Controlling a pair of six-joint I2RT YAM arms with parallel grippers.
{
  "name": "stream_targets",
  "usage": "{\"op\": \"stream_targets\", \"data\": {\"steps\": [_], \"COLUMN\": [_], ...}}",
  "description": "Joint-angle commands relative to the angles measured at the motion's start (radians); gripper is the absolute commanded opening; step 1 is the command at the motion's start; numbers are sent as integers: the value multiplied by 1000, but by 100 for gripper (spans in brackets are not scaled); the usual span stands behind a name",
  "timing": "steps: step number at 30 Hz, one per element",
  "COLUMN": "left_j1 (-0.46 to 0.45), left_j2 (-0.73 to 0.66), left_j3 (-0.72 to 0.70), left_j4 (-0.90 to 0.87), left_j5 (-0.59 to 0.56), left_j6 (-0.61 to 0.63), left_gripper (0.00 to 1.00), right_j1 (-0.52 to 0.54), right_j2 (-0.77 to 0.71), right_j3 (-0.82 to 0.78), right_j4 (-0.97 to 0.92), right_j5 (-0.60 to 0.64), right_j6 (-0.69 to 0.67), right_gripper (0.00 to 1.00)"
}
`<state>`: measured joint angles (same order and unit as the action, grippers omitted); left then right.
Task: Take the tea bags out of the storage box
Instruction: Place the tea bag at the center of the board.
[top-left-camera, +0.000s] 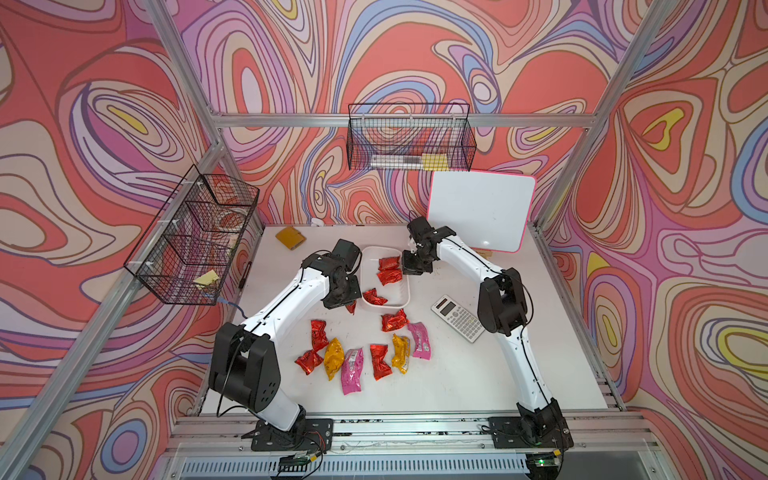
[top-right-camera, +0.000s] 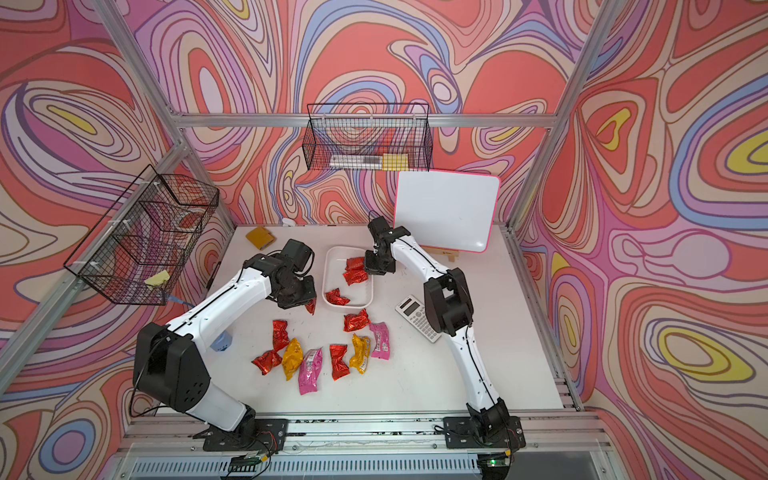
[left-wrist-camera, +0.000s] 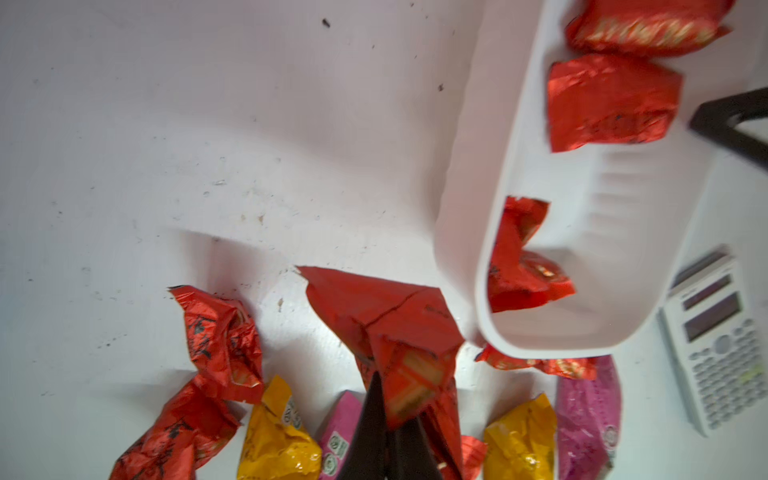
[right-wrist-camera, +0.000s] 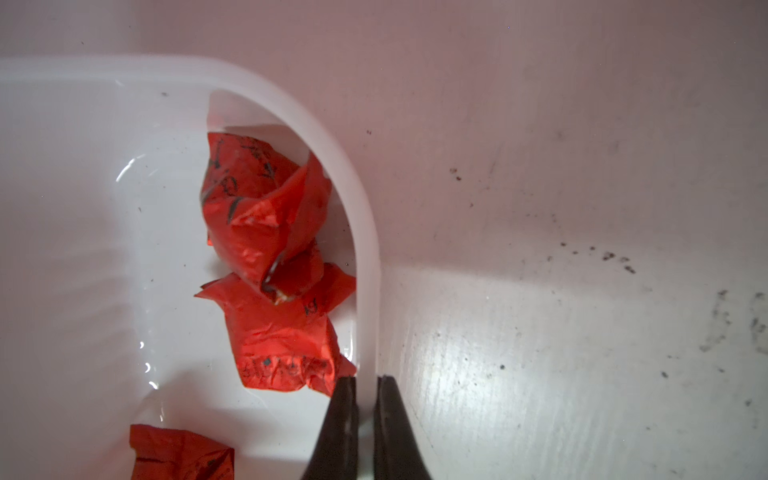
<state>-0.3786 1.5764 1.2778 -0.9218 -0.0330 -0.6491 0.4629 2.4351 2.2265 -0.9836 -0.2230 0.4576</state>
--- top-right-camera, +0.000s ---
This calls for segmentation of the yellow tea bag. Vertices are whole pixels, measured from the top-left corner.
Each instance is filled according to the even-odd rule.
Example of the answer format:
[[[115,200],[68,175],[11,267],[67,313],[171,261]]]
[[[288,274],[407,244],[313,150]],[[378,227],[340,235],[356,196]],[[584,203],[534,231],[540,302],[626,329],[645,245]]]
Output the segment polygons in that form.
[[[282,369],[285,379],[290,381],[299,371],[304,359],[302,346],[298,339],[291,339],[282,357]]]
[[[359,374],[365,374],[371,355],[371,341],[367,336],[354,335],[352,338],[354,354],[350,358],[349,366]]]

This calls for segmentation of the pink tea bag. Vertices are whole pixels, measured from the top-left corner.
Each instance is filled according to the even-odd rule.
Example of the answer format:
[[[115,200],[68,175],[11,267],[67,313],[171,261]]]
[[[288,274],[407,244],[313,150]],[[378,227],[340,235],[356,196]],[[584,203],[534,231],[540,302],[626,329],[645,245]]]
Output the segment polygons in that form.
[[[374,347],[371,357],[380,360],[389,360],[391,356],[390,332],[384,322],[371,323],[369,329],[374,337]]]
[[[306,395],[318,391],[318,379],[323,366],[323,353],[321,349],[309,350],[299,369],[298,386],[299,393]]]

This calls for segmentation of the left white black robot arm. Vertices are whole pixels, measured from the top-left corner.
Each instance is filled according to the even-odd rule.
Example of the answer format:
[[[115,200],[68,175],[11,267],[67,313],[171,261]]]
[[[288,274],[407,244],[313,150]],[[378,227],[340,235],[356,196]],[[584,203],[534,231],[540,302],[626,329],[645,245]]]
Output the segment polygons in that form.
[[[287,310],[315,300],[313,261],[308,245],[290,239],[279,251],[244,261],[230,281],[181,316],[144,326],[137,337],[134,389],[221,431],[240,429],[250,408],[212,382],[203,354],[259,302]]]

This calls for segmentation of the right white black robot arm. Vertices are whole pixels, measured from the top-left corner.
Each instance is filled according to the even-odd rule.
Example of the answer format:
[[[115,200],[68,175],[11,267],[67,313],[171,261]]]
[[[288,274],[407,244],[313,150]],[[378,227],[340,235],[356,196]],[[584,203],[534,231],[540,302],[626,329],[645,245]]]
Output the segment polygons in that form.
[[[391,226],[385,217],[369,221],[373,248],[365,252],[364,268],[371,275],[394,273],[402,264],[423,281],[426,320],[449,341],[466,392],[466,406],[476,440],[489,445],[513,432],[511,416],[481,358],[473,328],[475,312],[464,272],[433,259],[404,226]]]

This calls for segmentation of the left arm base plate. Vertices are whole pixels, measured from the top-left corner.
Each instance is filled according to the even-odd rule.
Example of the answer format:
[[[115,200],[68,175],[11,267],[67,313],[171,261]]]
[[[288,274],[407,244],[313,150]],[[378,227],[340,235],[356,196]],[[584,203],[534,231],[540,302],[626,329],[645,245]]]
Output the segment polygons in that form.
[[[278,418],[246,418],[233,431],[210,426],[201,433],[203,450],[207,452],[268,451],[284,448],[289,422]]]

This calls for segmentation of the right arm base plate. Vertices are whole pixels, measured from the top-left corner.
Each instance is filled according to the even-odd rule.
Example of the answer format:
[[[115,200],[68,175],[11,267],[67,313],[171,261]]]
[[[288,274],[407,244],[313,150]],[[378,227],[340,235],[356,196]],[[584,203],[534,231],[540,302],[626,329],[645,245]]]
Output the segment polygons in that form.
[[[477,422],[468,416],[444,417],[437,431],[444,436],[448,449],[508,449],[524,448],[525,434],[517,416],[507,416],[497,423],[498,429],[483,433]]]

